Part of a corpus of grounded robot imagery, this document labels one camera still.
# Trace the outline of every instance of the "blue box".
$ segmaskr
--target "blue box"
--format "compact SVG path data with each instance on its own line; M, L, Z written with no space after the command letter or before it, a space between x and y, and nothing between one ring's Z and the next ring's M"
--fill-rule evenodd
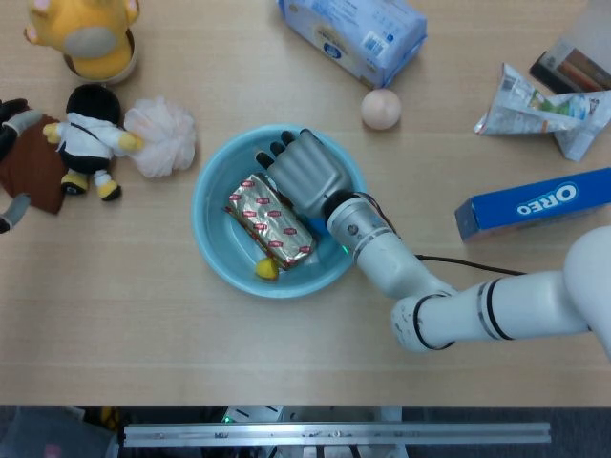
M288 26L369 88L382 88L427 38L405 0L277 0Z
M611 203L611 168L482 194L455 211L463 240Z

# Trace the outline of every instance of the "wooden table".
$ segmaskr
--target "wooden table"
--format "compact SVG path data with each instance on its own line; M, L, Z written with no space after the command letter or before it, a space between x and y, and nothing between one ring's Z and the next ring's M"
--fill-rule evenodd
M23 39L23 3L0 0L0 97L62 116L77 82L58 53ZM273 302L225 284L198 252L189 212L201 167L231 136L271 122L346 146L416 252L558 269L580 234L609 223L601 211L467 246L453 220L471 195L608 165L610 134L575 164L551 138L472 133L501 62L526 73L584 1L412 3L430 39L392 86L400 127L377 134L359 116L367 89L290 31L271 0L143 2L139 66L116 93L124 107L164 94L188 108L199 158L162 180L123 159L121 202L67 198L58 217L32 209L0 238L0 403L611 406L611 365L592 335L414 355L390 332L393 302L357 270ZM459 288L494 277L431 268Z

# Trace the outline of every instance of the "white ball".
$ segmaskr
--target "white ball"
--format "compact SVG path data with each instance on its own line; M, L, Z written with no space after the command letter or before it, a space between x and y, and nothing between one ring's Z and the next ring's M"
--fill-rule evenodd
M401 100L393 91L376 89L363 99L361 116L365 124L376 131L385 131L401 118Z

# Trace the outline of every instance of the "light blue plastic bowl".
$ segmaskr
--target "light blue plastic bowl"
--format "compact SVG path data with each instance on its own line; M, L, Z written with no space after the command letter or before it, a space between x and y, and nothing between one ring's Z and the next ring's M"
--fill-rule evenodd
M262 126L230 140L206 164L195 187L191 223L201 254L210 267L228 283L246 293L274 299L299 298L319 291L344 275L352 265L351 256L330 236L319 235L316 251L302 264L282 272L277 281L255 275L257 262L264 258L261 248L227 213L227 199L238 184L264 169L255 160L259 149L268 151L283 131L298 134L303 128L291 124ZM350 155L335 141L312 131L349 172L354 189L366 191L361 172Z

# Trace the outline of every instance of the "white shirt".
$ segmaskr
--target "white shirt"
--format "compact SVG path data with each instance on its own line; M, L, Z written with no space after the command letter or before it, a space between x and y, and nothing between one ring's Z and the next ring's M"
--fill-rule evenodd
M71 123L87 129L97 139L71 126ZM105 159L112 159L113 156L124 156L118 142L125 131L119 129L110 121L68 113L68 122L59 123L57 134L61 137L58 151L62 145L65 145L66 152L72 156L102 157Z

